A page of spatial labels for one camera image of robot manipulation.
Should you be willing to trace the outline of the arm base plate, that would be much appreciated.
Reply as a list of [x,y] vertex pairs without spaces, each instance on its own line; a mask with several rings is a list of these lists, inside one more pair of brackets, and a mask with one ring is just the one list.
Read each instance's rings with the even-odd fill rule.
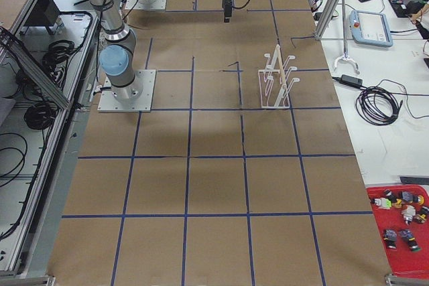
[[118,88],[111,85],[108,77],[104,86],[111,87],[104,90],[98,104],[98,111],[109,113],[134,113],[151,111],[156,70],[136,70],[135,79],[128,87]]

